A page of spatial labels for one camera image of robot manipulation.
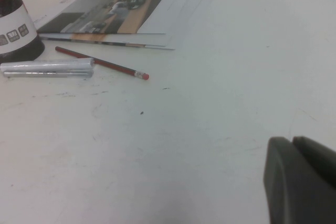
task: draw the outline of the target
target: red pencil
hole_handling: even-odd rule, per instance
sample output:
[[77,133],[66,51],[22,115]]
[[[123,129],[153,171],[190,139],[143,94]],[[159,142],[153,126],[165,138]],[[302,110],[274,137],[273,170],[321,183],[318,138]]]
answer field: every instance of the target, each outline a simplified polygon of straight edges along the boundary
[[74,51],[71,51],[71,50],[68,50],[68,49],[65,49],[65,48],[61,48],[61,47],[55,47],[55,50],[58,51],[58,52],[62,52],[63,54],[75,56],[77,58],[93,58],[95,60],[94,61],[95,64],[99,64],[99,65],[105,66],[107,68],[111,68],[111,69],[114,69],[114,70],[117,70],[117,71],[120,71],[120,72],[123,72],[123,73],[127,73],[131,76],[135,76],[135,77],[138,77],[138,78],[143,79],[143,80],[148,80],[149,79],[149,74],[144,73],[144,72],[140,72],[140,71],[136,71],[134,69],[126,68],[126,67],[114,64],[114,63],[110,63],[108,61],[100,60],[100,59],[97,59],[95,57],[84,55],[84,54],[81,54],[79,52],[74,52]]

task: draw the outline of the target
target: table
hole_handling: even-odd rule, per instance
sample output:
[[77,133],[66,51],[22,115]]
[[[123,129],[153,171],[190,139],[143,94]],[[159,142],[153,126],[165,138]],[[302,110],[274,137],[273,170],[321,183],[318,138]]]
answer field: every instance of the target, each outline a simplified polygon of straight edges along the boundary
[[335,13],[214,0],[175,51],[46,41],[151,79],[0,78],[0,223],[269,223],[268,139],[336,149]]

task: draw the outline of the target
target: white label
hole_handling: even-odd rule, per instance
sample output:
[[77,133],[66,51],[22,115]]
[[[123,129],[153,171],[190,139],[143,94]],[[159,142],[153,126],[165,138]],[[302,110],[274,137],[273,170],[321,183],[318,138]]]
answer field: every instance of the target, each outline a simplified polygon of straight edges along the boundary
[[30,43],[36,36],[33,21],[24,5],[0,18],[0,54],[15,51]]

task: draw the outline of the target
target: silver tube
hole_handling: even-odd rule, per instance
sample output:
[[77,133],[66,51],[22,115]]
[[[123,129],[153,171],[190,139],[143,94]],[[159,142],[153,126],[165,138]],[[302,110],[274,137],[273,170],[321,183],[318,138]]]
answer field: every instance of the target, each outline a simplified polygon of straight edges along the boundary
[[3,72],[5,77],[53,77],[53,78],[91,78],[93,70],[76,69],[64,71],[35,71],[35,72]]

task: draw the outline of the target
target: black pencil holder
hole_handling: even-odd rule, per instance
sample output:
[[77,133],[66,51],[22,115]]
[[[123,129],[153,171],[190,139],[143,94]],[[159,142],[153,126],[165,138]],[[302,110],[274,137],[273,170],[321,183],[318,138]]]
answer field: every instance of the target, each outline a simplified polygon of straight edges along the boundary
[[35,60],[45,46],[22,0],[0,0],[0,63]]

